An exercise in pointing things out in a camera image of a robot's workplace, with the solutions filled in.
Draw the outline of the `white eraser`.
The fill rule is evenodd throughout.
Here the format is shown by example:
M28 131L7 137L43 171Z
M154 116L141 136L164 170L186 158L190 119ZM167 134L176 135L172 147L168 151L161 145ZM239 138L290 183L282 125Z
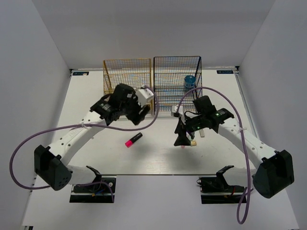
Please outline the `white eraser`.
M201 137L201 138L204 138L204 137L205 137L205 133L204 133L204 130L203 130L203 129L200 130L200 137Z

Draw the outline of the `pink cap black highlighter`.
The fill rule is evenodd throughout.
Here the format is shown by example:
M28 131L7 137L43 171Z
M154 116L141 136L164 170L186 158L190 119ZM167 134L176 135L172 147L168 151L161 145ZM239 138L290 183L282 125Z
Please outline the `pink cap black highlighter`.
M139 132L138 134L136 134L135 136L133 136L131 139L129 139L126 143L125 146L127 148L130 148L137 140L139 140L141 137L143 136L143 134L141 132Z

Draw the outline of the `blue tape roll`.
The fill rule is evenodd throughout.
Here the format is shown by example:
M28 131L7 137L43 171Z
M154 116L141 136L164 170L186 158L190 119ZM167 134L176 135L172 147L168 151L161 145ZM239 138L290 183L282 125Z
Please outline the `blue tape roll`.
M195 87L196 77L193 75L187 75L184 78L184 88L185 90L191 90Z

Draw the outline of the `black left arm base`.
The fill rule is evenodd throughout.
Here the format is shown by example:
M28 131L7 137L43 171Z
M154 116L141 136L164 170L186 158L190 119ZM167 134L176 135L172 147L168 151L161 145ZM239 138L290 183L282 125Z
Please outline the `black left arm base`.
M72 166L70 203L114 203L117 177L102 175L91 166Z

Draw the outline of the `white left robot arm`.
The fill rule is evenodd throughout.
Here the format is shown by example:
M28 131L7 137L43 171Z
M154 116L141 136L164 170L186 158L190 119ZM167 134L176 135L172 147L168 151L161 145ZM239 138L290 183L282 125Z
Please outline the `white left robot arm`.
M103 96L90 107L77 127L47 147L35 149L35 173L55 191L68 184L84 184L90 191L97 191L101 187L100 172L91 166L72 166L71 159L97 133L121 116L138 125L149 113L149 102L153 98L148 87L134 90L120 83L113 93Z

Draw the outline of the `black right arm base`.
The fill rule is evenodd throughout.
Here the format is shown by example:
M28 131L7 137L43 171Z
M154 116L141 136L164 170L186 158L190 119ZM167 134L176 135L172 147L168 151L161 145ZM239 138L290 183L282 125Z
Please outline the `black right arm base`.
M196 183L200 187L202 204L238 204L243 195L244 186L230 184L225 174L234 169L233 165L227 165L216 174L203 175Z

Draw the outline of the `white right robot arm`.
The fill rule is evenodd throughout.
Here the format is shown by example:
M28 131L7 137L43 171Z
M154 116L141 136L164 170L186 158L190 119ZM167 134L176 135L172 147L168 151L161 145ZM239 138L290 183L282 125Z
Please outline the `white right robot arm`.
M174 146L190 146L195 132L208 128L229 140L248 156L253 170L226 166L216 173L217 187L228 191L233 186L250 185L265 198L271 198L295 181L293 159L286 151L277 151L240 127L227 109L217 110L208 96L193 101L196 112L185 115L183 106L172 106L171 115L178 118Z

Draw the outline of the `metal table edge rail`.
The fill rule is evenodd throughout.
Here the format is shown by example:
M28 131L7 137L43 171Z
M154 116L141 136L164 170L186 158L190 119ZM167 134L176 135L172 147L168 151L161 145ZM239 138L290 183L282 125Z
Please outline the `metal table edge rail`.
M265 113L266 100L267 100L267 87L265 82L261 82L261 73L250 71L247 67L240 66L238 68L238 81L241 89L243 90L243 96L247 103L247 109L251 118L253 129L256 132L256 136L259 138L257 147L257 164L263 163L263 158L269 158L273 155L271 151L267 151L261 142L270 144L270 128L267 127Z

